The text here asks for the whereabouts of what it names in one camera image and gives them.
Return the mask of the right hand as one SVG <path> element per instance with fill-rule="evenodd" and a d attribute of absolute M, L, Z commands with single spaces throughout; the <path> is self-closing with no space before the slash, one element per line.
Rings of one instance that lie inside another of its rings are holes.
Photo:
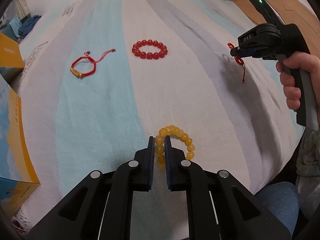
<path fill-rule="evenodd" d="M 319 109 L 319 58 L 303 52 L 295 52 L 289 58 L 276 63 L 289 109 L 298 110 L 306 99 L 307 91 L 302 78 L 308 77 Z"/>

